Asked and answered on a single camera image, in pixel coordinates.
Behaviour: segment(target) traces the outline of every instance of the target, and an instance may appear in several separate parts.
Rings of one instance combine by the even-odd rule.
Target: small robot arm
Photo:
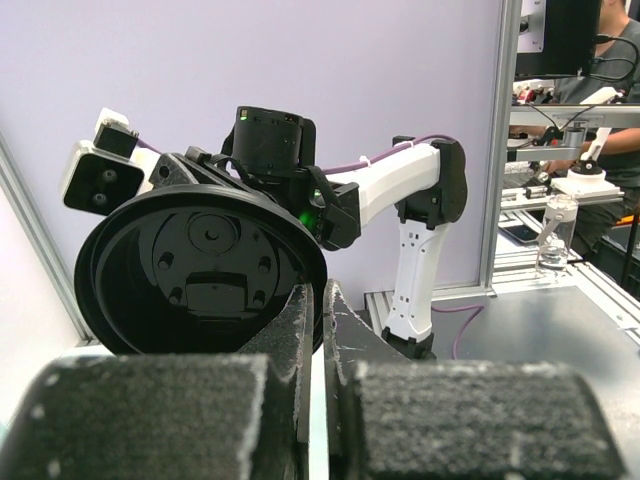
[[[221,154],[190,147],[178,155],[155,151],[139,141],[126,117],[103,110],[94,141],[74,148],[63,200],[108,216],[150,190],[222,185],[284,207],[329,251],[350,247],[376,215],[395,205],[400,261],[383,338],[410,358],[428,357],[438,259],[467,201],[462,147],[451,138],[397,137],[383,155],[325,171],[314,155],[315,125],[286,112],[239,107]]]

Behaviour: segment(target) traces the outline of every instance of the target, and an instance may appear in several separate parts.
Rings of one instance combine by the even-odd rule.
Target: black shirt
[[[636,45],[640,46],[640,23],[631,20],[624,29],[621,37],[628,38]],[[630,45],[623,42],[612,42],[599,58],[628,59],[635,60],[635,52]],[[605,61],[594,65],[592,74],[607,77],[622,77],[629,72],[631,64],[629,62],[613,60]],[[556,80],[554,100],[557,103],[578,104],[584,101],[602,87],[614,87],[627,93],[627,103],[640,104],[640,68],[638,68],[632,78],[623,82],[608,83],[591,78],[567,78]],[[619,187],[640,187],[640,151],[622,153],[619,155],[600,155],[599,165],[607,172],[607,180]]]

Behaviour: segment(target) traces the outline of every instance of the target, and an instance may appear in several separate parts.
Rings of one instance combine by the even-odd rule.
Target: black bracket
[[[393,144],[413,139],[398,136],[394,137]],[[422,222],[429,230],[457,222],[464,212],[468,197],[466,157],[462,145],[455,140],[434,140],[431,145],[440,150],[438,183],[409,195],[396,205],[402,223],[406,220]]]

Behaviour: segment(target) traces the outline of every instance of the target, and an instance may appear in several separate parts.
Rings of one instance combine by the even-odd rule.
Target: black screw
[[[256,308],[264,306],[264,292],[262,290],[258,290],[253,296],[253,306]]]
[[[158,268],[160,268],[161,270],[168,270],[171,267],[172,263],[173,263],[173,253],[164,252],[160,256],[160,260],[158,260]]]
[[[271,259],[269,257],[262,257],[258,264],[258,273],[266,275],[271,270]]]
[[[171,305],[177,305],[178,303],[180,303],[181,299],[182,299],[181,288],[176,287],[173,290],[171,290],[171,293],[169,294],[169,303]]]

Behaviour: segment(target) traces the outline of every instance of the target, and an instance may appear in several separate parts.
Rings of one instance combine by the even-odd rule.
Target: aluminum frame
[[[11,203],[13,211],[47,272],[69,318],[76,327],[82,343],[94,339],[78,308],[71,274],[46,227],[40,211],[20,174],[17,162],[0,132],[0,187]]]
[[[480,250],[480,288],[491,291],[494,257],[498,239],[498,223],[502,198],[502,179],[507,163],[507,142],[511,115],[513,79],[516,72],[520,14],[522,0],[503,0],[500,46],[496,63],[495,108],[492,112],[492,133],[489,147],[490,163],[485,204],[485,223]]]

